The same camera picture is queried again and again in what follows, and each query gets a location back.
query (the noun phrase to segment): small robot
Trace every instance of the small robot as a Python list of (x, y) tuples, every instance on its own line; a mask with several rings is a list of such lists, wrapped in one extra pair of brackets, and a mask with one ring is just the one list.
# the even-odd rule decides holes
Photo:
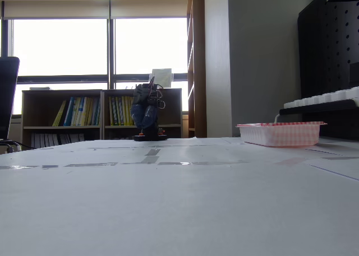
[(139, 84), (134, 91), (131, 116), (138, 129), (139, 136), (134, 136), (135, 141), (163, 141), (167, 140), (164, 130), (158, 128), (158, 109), (165, 108), (165, 102), (161, 101), (162, 93), (154, 83), (154, 77), (150, 83)]

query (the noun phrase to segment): pink plastic basket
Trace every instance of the pink plastic basket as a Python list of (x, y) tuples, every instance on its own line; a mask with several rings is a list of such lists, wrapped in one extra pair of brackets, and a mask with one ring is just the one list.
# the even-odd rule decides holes
[(324, 122), (239, 124), (243, 141), (268, 147), (311, 146)]

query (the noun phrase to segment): white wall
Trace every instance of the white wall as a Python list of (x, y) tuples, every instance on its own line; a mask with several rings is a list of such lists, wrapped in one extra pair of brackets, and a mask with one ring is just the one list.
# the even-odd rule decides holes
[(300, 98), (297, 18), (311, 1), (228, 0), (234, 136), (236, 124), (273, 122)]
[(232, 135), (228, 0), (205, 0), (208, 137)]

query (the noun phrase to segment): paper sign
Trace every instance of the paper sign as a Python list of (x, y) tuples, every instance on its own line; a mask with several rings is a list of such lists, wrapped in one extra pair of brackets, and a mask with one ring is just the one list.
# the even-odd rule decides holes
[(170, 88), (172, 82), (172, 69), (152, 69), (150, 78), (155, 76), (155, 84), (160, 84), (163, 88)]

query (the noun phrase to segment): bookshelf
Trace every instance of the bookshelf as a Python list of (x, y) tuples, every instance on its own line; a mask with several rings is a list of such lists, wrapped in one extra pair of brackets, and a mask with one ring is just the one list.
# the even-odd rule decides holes
[(71, 97), (98, 97), (101, 90), (49, 90), (23, 91), (21, 116), (21, 143), (31, 146), (31, 135), (36, 134), (84, 134), (85, 140), (102, 139), (102, 124), (89, 126), (55, 126), (52, 124), (64, 100), (67, 100), (60, 125), (66, 116)]
[[(158, 122), (169, 138), (182, 137), (182, 91), (162, 90), (165, 109), (158, 111)], [(86, 141), (119, 139), (140, 133), (135, 126), (113, 126), (109, 117), (109, 96), (133, 96), (133, 90), (50, 90), (23, 91), (21, 116), (21, 143), (31, 146), (31, 134), (83, 134)], [(99, 125), (61, 126), (71, 97), (100, 98)], [(52, 126), (57, 113), (66, 100), (60, 126)]]
[(188, 0), (188, 136), (207, 137), (204, 0)]
[[(109, 96), (133, 96), (134, 90), (105, 90), (102, 92), (103, 101), (103, 139), (121, 139), (131, 138), (138, 135), (140, 130), (133, 125), (121, 126), (111, 125), (110, 110), (109, 110)], [(168, 138), (182, 137), (182, 91), (181, 89), (163, 89), (163, 100), (166, 103), (164, 109), (158, 111), (159, 127), (165, 130)]]

